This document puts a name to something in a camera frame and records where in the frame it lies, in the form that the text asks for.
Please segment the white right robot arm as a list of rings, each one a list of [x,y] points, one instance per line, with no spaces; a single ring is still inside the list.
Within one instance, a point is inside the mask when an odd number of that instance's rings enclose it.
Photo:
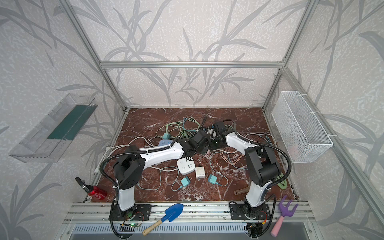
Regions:
[[[249,213],[261,206],[266,201],[268,190],[286,180],[292,171],[292,161],[284,151],[273,145],[252,141],[235,129],[226,127],[223,121],[210,126],[208,134],[212,151],[231,147],[246,157],[251,185],[244,200],[244,208]],[[282,170],[275,152],[280,153],[288,164],[285,174],[280,179],[278,176]]]

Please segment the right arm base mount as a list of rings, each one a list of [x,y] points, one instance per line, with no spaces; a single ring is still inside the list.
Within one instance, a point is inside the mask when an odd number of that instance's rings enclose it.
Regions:
[[[248,204],[229,202],[231,220],[256,220],[266,221],[271,218],[268,204],[262,203],[258,207],[250,207]]]

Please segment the white power socket cube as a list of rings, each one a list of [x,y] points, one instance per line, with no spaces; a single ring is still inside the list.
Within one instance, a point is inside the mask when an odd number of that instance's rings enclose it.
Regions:
[[[181,175],[185,176],[195,171],[196,165],[191,158],[177,160],[177,167]]]

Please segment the white charger plug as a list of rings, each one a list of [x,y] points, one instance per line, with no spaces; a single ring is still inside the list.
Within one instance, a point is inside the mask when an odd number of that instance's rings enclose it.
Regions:
[[[195,168],[196,179],[200,181],[206,177],[205,168],[204,167],[196,167]]]

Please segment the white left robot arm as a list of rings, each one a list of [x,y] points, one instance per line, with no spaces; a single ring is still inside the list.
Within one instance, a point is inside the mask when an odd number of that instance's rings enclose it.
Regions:
[[[148,149],[117,154],[104,159],[99,171],[115,189],[119,210],[132,212],[135,204],[135,186],[142,178],[145,169],[170,160],[192,157],[207,153],[210,136],[203,130],[189,138],[178,138],[170,144]]]

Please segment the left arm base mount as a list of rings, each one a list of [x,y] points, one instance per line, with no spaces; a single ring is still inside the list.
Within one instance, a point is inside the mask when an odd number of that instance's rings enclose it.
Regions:
[[[139,204],[126,211],[121,211],[119,205],[114,204],[111,206],[109,221],[148,221],[151,209],[150,204]]]

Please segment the blue power socket cube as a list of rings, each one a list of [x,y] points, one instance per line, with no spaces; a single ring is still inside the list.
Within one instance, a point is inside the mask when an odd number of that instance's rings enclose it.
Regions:
[[[159,141],[158,146],[160,147],[160,146],[170,145],[172,142],[173,142],[172,140],[163,139]]]

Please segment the teal charger plug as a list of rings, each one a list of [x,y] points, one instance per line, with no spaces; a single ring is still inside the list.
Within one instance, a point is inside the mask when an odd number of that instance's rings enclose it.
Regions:
[[[191,183],[191,180],[189,177],[184,177],[181,179],[181,188],[186,188]]]
[[[213,185],[217,185],[218,184],[217,177],[212,175],[212,174],[210,174],[210,176],[208,177],[208,182],[213,184]]]

